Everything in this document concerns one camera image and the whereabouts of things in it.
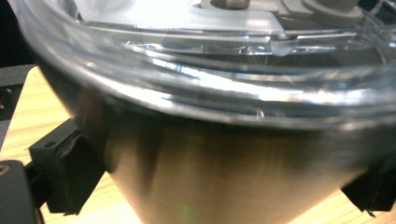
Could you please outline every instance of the wooden table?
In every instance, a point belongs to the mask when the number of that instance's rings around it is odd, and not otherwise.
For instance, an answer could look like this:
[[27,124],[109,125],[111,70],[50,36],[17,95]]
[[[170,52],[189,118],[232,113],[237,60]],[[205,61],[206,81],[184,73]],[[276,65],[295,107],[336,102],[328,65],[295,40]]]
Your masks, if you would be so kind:
[[[28,147],[68,118],[40,70],[32,69],[0,151],[0,160],[19,160],[26,164],[30,160]],[[107,174],[78,216],[50,214],[45,205],[41,210],[46,223],[140,223]],[[396,223],[396,208],[391,213],[376,215],[372,218],[361,213],[338,191],[291,223]]]

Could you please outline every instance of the white plastic part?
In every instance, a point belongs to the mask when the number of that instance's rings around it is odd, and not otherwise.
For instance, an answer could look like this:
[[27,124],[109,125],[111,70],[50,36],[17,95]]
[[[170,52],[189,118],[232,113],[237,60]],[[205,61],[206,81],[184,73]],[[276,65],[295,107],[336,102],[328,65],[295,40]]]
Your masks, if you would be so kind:
[[[227,8],[215,7],[216,3],[224,2],[225,0],[201,0],[202,8],[210,8],[216,10],[224,10]],[[250,0],[248,1],[248,6],[245,8],[240,8],[239,10],[244,11],[260,11],[260,12],[272,12],[278,14],[282,8],[280,0]]]
[[226,8],[231,9],[244,9],[247,8],[250,0],[220,0],[225,2]]
[[75,0],[75,3],[84,21],[152,29],[283,31],[271,12],[200,8],[200,0]]
[[303,0],[311,9],[313,19],[330,25],[348,27],[357,24],[363,13],[356,5],[359,0]]
[[307,8],[301,0],[282,0],[282,3],[287,9],[285,16],[311,18],[314,14],[314,12]]

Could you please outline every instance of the dark background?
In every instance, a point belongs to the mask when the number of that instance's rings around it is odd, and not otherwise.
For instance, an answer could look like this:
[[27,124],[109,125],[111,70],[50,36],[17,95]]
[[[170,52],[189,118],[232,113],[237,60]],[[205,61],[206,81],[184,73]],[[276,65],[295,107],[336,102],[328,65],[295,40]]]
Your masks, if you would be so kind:
[[7,0],[0,0],[0,10],[0,68],[33,63]]

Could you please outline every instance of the clear plastic lid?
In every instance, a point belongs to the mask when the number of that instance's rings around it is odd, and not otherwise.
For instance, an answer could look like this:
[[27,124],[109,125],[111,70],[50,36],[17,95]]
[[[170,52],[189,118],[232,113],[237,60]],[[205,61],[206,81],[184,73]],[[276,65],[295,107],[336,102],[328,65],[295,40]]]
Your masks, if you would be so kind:
[[290,129],[396,121],[393,1],[10,3],[41,57],[153,110]]

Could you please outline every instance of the stainless steel bowl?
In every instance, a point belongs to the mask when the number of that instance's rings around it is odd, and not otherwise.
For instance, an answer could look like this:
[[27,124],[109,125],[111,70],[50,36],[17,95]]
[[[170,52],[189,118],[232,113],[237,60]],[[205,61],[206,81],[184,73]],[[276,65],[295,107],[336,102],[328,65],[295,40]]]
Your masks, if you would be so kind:
[[285,223],[396,152],[393,2],[345,2],[14,10],[143,223]]

